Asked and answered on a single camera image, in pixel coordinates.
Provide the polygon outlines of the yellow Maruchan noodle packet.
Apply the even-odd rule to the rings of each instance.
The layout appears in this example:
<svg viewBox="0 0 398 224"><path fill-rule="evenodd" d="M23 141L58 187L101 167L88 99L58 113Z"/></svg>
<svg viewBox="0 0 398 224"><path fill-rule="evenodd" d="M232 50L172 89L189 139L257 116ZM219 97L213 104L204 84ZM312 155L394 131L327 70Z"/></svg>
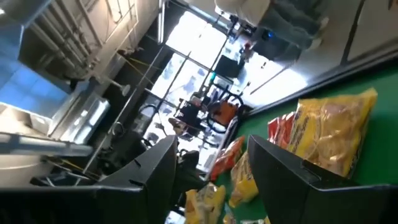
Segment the yellow Maruchan noodle packet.
<svg viewBox="0 0 398 224"><path fill-rule="evenodd" d="M229 206L236 208L241 203L250 202L258 195L259 191L251 172L247 151L243 153L232 168L231 181L233 183L233 191L229 198Z"/></svg>
<svg viewBox="0 0 398 224"><path fill-rule="evenodd" d="M298 101L287 150L342 177L349 176L378 93Z"/></svg>

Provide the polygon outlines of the black monitor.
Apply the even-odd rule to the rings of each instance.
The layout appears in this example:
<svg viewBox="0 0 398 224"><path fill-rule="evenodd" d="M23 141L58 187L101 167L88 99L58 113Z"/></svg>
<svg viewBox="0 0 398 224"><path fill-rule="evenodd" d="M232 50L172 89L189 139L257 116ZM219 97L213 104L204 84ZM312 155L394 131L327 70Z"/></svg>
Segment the black monitor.
<svg viewBox="0 0 398 224"><path fill-rule="evenodd" d="M244 60L233 60L222 55L215 67L215 73L227 78L237 78L244 67Z"/></svg>

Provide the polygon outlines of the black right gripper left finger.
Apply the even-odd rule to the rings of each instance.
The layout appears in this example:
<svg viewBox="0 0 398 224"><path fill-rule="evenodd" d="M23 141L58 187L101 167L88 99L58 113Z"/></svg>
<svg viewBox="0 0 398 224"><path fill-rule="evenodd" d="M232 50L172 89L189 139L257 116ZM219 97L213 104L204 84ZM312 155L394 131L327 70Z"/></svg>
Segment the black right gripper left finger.
<svg viewBox="0 0 398 224"><path fill-rule="evenodd" d="M167 136L94 185L0 189L0 224L163 224L177 138Z"/></svg>

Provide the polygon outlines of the bright glass window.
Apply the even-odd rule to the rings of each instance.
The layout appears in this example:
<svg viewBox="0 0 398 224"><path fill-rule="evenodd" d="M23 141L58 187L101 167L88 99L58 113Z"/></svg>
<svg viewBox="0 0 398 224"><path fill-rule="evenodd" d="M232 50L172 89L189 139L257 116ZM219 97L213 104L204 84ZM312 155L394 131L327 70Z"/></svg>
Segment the bright glass window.
<svg viewBox="0 0 398 224"><path fill-rule="evenodd" d="M184 12L165 42L172 57L151 86L149 103L158 107L147 130L146 139L156 143L173 129L167 121L180 115L184 103L192 97L200 98L205 105L219 99L234 105L245 103L251 107L269 104L283 96L307 86L295 71L280 62L254 54L233 78L215 70L221 56L238 62L243 42L231 42L226 35L191 12Z"/></svg>

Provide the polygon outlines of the black case with blue light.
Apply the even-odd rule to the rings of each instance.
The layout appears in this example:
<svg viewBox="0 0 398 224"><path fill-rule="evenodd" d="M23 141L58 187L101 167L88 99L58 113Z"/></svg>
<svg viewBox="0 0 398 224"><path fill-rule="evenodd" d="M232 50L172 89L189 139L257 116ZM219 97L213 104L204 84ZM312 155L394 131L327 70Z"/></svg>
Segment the black case with blue light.
<svg viewBox="0 0 398 224"><path fill-rule="evenodd" d="M252 41L253 51L275 62L297 60L302 53L297 46L278 38L266 29L257 28Z"/></svg>

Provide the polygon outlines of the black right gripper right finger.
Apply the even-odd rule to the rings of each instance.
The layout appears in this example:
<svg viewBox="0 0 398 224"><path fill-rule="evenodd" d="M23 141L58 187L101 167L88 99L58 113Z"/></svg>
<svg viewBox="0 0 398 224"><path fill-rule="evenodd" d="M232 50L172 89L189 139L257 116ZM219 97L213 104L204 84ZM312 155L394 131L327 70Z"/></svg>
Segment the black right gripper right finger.
<svg viewBox="0 0 398 224"><path fill-rule="evenodd" d="M398 185L358 185L258 135L248 156L272 224L398 224Z"/></svg>

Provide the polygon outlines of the red noodle packet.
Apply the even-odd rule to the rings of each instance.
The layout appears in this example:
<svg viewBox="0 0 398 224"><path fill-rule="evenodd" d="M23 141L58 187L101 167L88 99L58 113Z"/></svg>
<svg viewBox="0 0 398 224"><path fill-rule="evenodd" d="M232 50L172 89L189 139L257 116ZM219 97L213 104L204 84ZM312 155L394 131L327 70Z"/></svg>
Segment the red noodle packet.
<svg viewBox="0 0 398 224"><path fill-rule="evenodd" d="M220 151L215 164L210 172L210 180L215 181L224 171L230 170L237 163L243 153L242 146L245 136L240 136L231 142L227 148Z"/></svg>
<svg viewBox="0 0 398 224"><path fill-rule="evenodd" d="M290 134L294 123L295 112L278 116L267 123L267 140L271 143L287 149L290 142Z"/></svg>

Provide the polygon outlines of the green felt table mat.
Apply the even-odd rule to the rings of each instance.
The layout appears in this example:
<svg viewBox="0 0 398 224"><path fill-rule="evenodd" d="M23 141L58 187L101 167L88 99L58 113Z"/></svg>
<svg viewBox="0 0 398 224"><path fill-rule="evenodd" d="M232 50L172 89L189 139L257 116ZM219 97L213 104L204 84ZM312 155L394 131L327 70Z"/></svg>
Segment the green felt table mat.
<svg viewBox="0 0 398 224"><path fill-rule="evenodd" d="M322 98L342 94L357 94L369 88L378 92L371 113L353 179L361 185L398 184L398 65L377 67L364 71L352 79L342 80L314 90L300 98ZM258 134L267 138L267 123L277 116L295 111L297 100L287 101L251 116L241 122L236 137ZM267 216L259 197L232 209L238 223Z"/></svg>

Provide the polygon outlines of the orange equipment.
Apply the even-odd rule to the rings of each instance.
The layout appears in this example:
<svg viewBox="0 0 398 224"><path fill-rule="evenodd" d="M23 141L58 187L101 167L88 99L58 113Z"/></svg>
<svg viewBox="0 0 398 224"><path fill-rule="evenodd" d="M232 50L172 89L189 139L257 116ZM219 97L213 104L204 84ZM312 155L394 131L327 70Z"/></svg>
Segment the orange equipment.
<svg viewBox="0 0 398 224"><path fill-rule="evenodd" d="M239 103L230 103L226 100L210 103L207 107L206 122L209 127L218 124L227 128L231 120L237 115Z"/></svg>

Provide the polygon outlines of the white-labelled Maruchan noodle packet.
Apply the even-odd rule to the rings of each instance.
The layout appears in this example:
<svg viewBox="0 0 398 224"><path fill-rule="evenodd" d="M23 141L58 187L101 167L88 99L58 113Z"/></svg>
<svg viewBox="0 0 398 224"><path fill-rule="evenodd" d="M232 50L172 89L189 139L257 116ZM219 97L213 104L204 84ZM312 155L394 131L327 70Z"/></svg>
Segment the white-labelled Maruchan noodle packet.
<svg viewBox="0 0 398 224"><path fill-rule="evenodd" d="M200 190L185 192L184 224L217 224L223 208L226 188L208 183Z"/></svg>

